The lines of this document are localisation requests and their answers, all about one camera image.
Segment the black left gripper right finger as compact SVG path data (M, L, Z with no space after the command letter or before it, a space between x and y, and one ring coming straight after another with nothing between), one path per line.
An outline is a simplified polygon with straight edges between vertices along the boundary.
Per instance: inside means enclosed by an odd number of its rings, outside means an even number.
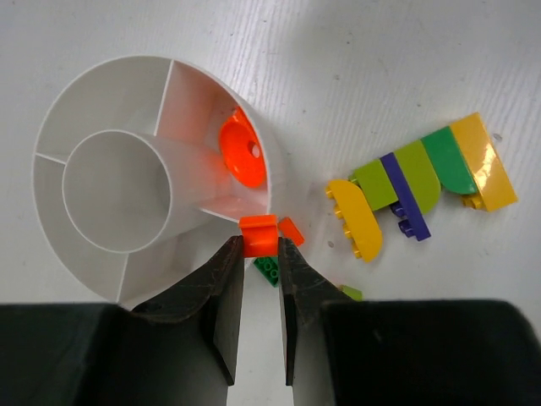
M278 243L296 405L537 405L540 343L492 299L356 301Z

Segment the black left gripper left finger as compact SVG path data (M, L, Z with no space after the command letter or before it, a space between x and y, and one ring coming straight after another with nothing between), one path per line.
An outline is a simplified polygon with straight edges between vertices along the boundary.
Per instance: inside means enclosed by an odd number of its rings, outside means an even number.
M4 405L223 405L234 383L243 240L131 310L1 308Z

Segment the small dark green lego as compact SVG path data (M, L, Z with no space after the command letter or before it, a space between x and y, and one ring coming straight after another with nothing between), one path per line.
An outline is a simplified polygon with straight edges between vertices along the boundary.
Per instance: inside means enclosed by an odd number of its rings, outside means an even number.
M254 260L254 266L272 287L275 288L277 286L280 271L276 256L258 257Z

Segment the small orange lego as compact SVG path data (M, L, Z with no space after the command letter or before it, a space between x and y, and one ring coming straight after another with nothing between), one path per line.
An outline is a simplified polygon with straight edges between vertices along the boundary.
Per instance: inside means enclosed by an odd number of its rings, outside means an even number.
M304 236L290 217L283 217L277 223L277 227L282 237L290 239L296 246L300 246L305 242Z

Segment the small orange lego clip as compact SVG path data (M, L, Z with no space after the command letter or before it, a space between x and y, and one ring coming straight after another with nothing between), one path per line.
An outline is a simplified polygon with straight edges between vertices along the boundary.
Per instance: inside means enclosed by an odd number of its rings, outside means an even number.
M245 258L277 256L279 237L276 215L241 217L239 228L243 235Z

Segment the orange round lego dish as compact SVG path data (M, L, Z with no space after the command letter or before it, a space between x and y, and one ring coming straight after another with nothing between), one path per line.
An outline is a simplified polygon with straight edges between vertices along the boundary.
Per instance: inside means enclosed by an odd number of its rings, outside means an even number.
M219 146L227 169L240 184L255 189L265 182L262 147L253 125L240 106L221 126Z

